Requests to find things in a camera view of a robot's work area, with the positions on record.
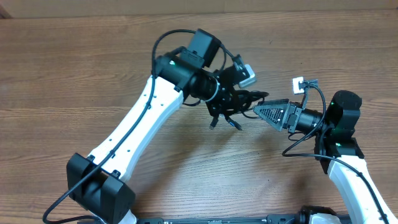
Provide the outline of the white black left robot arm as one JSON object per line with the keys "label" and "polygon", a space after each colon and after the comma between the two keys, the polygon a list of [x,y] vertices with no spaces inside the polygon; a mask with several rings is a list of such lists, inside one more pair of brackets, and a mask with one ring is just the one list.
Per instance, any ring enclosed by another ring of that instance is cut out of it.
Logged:
{"label": "white black left robot arm", "polygon": [[152,55],[152,71],[134,106],[116,129],[87,156],[67,163],[67,197],[88,214],[77,222],[135,223],[135,194],[128,181],[147,145],[188,97],[205,103],[215,126],[219,117],[250,107],[247,87],[256,81],[252,68],[208,32],[192,31],[187,46]]}

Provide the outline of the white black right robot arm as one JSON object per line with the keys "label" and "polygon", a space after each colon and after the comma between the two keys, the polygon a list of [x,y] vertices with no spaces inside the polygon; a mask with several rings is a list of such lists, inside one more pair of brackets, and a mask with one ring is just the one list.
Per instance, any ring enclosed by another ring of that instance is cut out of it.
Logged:
{"label": "white black right robot arm", "polygon": [[324,112],[306,108],[288,99],[264,101],[253,111],[276,130],[314,137],[312,154],[338,189],[352,223],[397,223],[376,188],[364,154],[353,134],[361,115],[362,99],[346,90],[337,91]]}

